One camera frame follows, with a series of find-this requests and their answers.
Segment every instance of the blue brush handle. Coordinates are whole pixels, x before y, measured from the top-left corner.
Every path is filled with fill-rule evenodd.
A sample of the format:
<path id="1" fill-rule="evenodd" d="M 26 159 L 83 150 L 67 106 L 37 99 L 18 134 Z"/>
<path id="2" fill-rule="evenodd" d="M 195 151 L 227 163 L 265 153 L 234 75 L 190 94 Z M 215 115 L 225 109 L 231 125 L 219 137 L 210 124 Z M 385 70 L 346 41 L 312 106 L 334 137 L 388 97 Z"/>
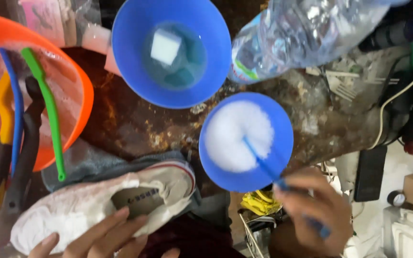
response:
<path id="1" fill-rule="evenodd" d="M 267 175 L 272 179 L 273 183 L 278 185 L 278 187 L 282 191 L 290 191 L 290 188 L 284 181 L 284 178 L 280 178 L 272 172 L 272 170 L 267 166 L 267 164 L 258 156 L 253 146 L 251 146 L 251 143 L 249 142 L 248 138 L 243 138 L 243 141 L 248 146 L 248 149 L 251 151 L 251 153 L 255 156 L 259 166 L 263 168 Z M 321 238 L 326 239 L 331 235 L 331 230 L 318 220 L 315 220 L 313 218 L 307 218 L 307 222 L 309 225 L 313 226 L 313 228 L 315 228 L 318 231 L 319 236 Z"/>
<path id="2" fill-rule="evenodd" d="M 7 54 L 7 50 L 0 48 L 0 54 L 3 58 L 3 62 L 6 66 L 7 73 L 11 79 L 12 92 L 14 94 L 14 140 L 12 142 L 12 166 L 11 166 L 11 178 L 14 177 L 15 165 L 18 161 L 18 155 L 20 153 L 20 146 L 22 145 L 22 134 L 23 134 L 23 95 L 20 90 L 20 85 L 18 84 L 17 74 L 12 67 L 11 60 Z"/>

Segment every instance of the hand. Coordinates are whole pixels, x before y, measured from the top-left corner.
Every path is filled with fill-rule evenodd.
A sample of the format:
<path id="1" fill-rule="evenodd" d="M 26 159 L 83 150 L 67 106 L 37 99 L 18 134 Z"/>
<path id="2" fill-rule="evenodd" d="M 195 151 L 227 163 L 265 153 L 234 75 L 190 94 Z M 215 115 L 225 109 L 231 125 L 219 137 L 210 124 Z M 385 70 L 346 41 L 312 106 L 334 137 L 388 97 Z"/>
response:
<path id="1" fill-rule="evenodd" d="M 147 235 L 133 237 L 146 224 L 146 216 L 128 220 L 129 208 L 124 207 L 115 214 L 93 226 L 82 236 L 71 242 L 63 258 L 109 258 L 119 251 L 118 257 L 137 258 L 146 245 Z M 60 237 L 53 233 L 39 243 L 28 258 L 48 258 Z"/>
<path id="2" fill-rule="evenodd" d="M 332 188 L 317 168 L 305 168 L 285 177 L 291 188 L 313 189 L 314 197 L 296 191 L 281 191 L 274 186 L 275 198 L 294 222 L 299 243 L 319 255 L 336 257 L 343 252 L 345 244 L 353 235 L 350 224 L 352 208 L 342 196 Z M 331 230 L 331 235 L 323 240 L 316 230 L 307 223 L 307 217 L 318 220 Z"/>

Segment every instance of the bottle label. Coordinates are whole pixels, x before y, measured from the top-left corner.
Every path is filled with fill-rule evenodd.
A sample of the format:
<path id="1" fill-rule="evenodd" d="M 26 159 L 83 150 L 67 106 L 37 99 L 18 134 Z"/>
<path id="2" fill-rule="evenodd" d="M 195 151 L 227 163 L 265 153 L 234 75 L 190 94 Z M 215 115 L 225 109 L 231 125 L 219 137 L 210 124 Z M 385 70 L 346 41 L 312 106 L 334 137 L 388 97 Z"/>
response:
<path id="1" fill-rule="evenodd" d="M 231 64 L 231 71 L 233 74 L 230 74 L 233 81 L 250 84 L 261 80 L 259 79 L 255 67 L 255 58 L 256 54 L 258 53 L 251 52 L 252 49 L 254 49 L 251 45 L 245 46 L 245 44 L 253 44 L 253 41 L 255 41 L 254 44 L 258 44 L 257 35 L 255 35 L 254 39 L 249 39 L 247 37 L 247 30 L 251 32 L 254 27 L 259 26 L 260 21 L 261 14 L 258 14 L 253 20 L 251 20 L 246 26 L 241 29 L 239 36 L 234 40 L 232 46 Z"/>
<path id="2" fill-rule="evenodd" d="M 26 26 L 29 29 L 58 47 L 65 46 L 58 0 L 20 0 L 19 4 L 25 12 Z"/>

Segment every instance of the sneaker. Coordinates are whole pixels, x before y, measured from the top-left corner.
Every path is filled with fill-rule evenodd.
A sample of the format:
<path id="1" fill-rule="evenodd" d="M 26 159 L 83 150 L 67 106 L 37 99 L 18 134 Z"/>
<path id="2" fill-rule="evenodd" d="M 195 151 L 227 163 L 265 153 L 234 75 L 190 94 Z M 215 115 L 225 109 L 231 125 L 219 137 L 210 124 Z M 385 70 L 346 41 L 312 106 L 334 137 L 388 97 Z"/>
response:
<path id="1" fill-rule="evenodd" d="M 194 173 L 189 163 L 181 161 L 164 161 L 115 179 L 68 186 L 23 213 L 12 228 L 11 243 L 28 255 L 57 232 L 60 242 L 51 254 L 62 253 L 73 240 L 126 205 L 129 219 L 148 215 L 147 224 L 134 237 L 151 234 L 187 207 L 194 188 Z"/>

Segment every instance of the white floor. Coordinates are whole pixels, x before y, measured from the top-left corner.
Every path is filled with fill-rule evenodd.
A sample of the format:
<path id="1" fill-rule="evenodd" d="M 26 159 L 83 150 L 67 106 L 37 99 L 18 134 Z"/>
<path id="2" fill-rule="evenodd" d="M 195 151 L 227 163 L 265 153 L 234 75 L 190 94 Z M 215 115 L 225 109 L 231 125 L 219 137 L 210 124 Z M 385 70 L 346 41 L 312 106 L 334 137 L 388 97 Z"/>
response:
<path id="1" fill-rule="evenodd" d="M 353 203 L 353 216 L 361 214 L 353 220 L 353 229 L 357 237 L 350 241 L 346 249 L 347 258 L 378 257 L 376 251 L 383 246 L 383 209 L 388 207 L 388 194 L 394 190 L 402 190 L 404 177 L 413 173 L 413 156 L 404 152 L 403 147 L 394 143 L 388 147 L 380 199 L 373 202 Z"/>

